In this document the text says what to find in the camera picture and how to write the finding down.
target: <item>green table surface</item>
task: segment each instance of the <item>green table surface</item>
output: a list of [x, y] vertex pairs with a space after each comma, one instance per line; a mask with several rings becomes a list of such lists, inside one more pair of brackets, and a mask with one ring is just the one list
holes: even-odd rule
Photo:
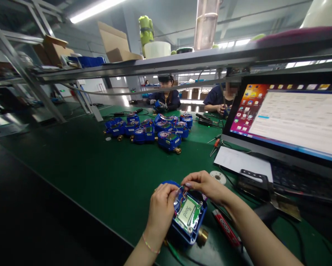
[[[106, 116], [135, 109], [110, 106], [102, 109], [101, 114]], [[179, 116], [181, 113], [173, 111], [167, 115]], [[106, 141], [103, 130], [103, 122], [98, 123], [92, 115], [83, 115], [64, 124], [0, 138], [0, 143], [133, 246], [145, 229], [151, 194], [161, 182], [174, 180], [180, 183], [191, 172], [218, 170], [213, 163], [215, 155], [209, 157], [214, 142], [207, 142], [221, 134], [220, 128], [194, 121], [189, 137], [180, 145], [180, 155], [166, 152], [156, 143], [138, 145], [127, 138], [121, 142]], [[236, 181], [234, 175], [228, 175]], [[232, 189], [229, 182], [226, 186]], [[206, 244], [201, 248], [193, 245], [188, 254], [207, 265], [244, 265], [219, 229], [211, 213], [213, 209], [208, 203], [203, 220], [203, 226], [209, 232]], [[288, 221], [278, 218], [272, 228], [284, 245], [301, 259], [298, 236]], [[306, 221], [298, 223], [297, 228], [304, 242], [307, 265], [332, 265], [332, 254], [323, 243], [323, 236]], [[332, 252], [332, 244], [328, 242], [328, 245]], [[162, 248], [157, 262], [178, 265], [166, 247]], [[195, 265], [186, 259], [184, 262]]]

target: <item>metal shelf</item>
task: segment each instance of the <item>metal shelf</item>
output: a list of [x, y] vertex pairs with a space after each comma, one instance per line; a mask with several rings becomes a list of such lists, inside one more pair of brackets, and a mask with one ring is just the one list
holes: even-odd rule
[[332, 59], [332, 32], [37, 75], [42, 83]]
[[22, 78], [5, 79], [0, 81], [0, 86], [9, 86], [13, 84], [25, 84]]

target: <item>green spray bottle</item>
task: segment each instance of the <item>green spray bottle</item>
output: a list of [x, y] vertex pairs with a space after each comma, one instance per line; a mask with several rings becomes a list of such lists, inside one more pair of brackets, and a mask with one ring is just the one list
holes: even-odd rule
[[154, 41], [154, 27], [152, 20], [148, 16], [141, 16], [139, 18], [140, 25], [140, 40], [143, 48], [143, 55], [145, 57], [144, 45]]

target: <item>white tape roll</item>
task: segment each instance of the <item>white tape roll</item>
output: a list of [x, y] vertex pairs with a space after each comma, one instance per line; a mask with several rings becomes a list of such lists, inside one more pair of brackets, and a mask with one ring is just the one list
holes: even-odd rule
[[226, 177], [222, 173], [218, 171], [212, 171], [210, 172], [210, 175], [214, 177], [216, 180], [218, 180], [219, 183], [221, 183], [222, 185], [226, 184]]

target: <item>white bucket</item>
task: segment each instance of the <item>white bucket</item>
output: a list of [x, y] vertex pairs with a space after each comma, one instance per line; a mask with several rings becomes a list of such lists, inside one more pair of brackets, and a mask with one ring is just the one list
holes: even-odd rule
[[332, 26], [332, 0], [314, 0], [301, 28]]
[[146, 59], [171, 55], [171, 44], [168, 42], [149, 42], [145, 44], [144, 49]]

